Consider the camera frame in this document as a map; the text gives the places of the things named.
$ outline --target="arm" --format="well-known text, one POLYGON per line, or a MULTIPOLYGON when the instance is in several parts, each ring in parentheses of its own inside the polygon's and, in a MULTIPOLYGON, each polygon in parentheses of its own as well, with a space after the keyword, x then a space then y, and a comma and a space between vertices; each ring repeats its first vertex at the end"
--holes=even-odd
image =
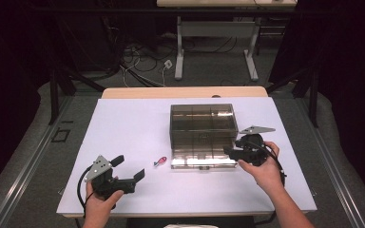
POLYGON ((84 228, 102 228, 105 227, 111 208, 124 194, 122 190, 114 192, 106 201, 101 200, 93 193, 91 181, 86 184, 86 219, 84 228))
MULTIPOLYGON (((279 154, 279 148, 273 142, 265 142, 265 145, 279 154)), ((269 196, 277 211, 281 227, 314 227, 286 192, 280 181, 277 163, 271 157, 259 167, 243 160, 239 160, 239 165, 255 178, 259 187, 269 196)))

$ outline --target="transparent container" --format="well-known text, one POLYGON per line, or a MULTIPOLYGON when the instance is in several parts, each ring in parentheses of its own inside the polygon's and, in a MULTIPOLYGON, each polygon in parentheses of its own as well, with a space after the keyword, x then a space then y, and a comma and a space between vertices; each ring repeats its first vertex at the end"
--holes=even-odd
POLYGON ((231 104, 174 104, 170 112, 172 168, 231 168, 224 154, 238 136, 231 104))

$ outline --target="white desk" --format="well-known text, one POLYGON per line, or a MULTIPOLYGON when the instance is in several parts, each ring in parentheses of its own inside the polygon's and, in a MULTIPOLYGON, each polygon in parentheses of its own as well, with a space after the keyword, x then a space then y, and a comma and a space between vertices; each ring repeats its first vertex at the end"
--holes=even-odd
POLYGON ((77 181, 98 155, 108 160, 125 156, 125 161, 114 168, 114 175, 120 179, 132 178, 145 169, 145 178, 137 183, 135 193, 124 195, 117 203, 111 213, 114 217, 234 216, 274 211, 267 195, 239 166, 209 171, 175 170, 169 161, 153 166, 160 157, 171 156, 172 104, 232 104, 239 129, 252 124, 274 127, 275 132, 262 137, 280 147, 279 160, 288 176, 287 191, 302 211, 317 209, 271 98, 122 98, 98 101, 57 213, 70 218, 83 215, 76 195, 77 181))
MULTIPOLYGON (((158 7, 166 8, 253 8, 293 9, 296 0, 157 0, 158 7)), ((175 79, 183 77, 183 37, 251 37, 249 48, 244 51, 245 61, 252 81, 258 80, 253 60, 255 44, 259 34, 260 18, 251 22, 184 22, 177 17, 177 62, 175 79)))

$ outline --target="black curtain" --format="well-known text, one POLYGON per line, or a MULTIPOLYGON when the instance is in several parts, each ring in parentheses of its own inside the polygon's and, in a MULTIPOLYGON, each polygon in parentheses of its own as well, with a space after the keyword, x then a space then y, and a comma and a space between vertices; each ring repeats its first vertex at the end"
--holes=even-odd
POLYGON ((270 81, 281 82, 318 60, 318 91, 331 101, 342 149, 365 183, 365 1, 298 1, 297 10, 317 9, 337 15, 293 19, 270 81))
POLYGON ((38 109, 38 87, 49 81, 32 33, 22 5, 0 1, 0 173, 38 109))

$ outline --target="small red object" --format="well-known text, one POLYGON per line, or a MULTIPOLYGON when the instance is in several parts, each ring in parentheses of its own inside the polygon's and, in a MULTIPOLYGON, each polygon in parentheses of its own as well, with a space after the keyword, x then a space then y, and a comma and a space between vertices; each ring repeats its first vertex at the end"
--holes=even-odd
POLYGON ((158 166, 159 164, 163 164, 167 161, 166 157, 161 157, 158 161, 153 162, 153 164, 156 166, 158 166))

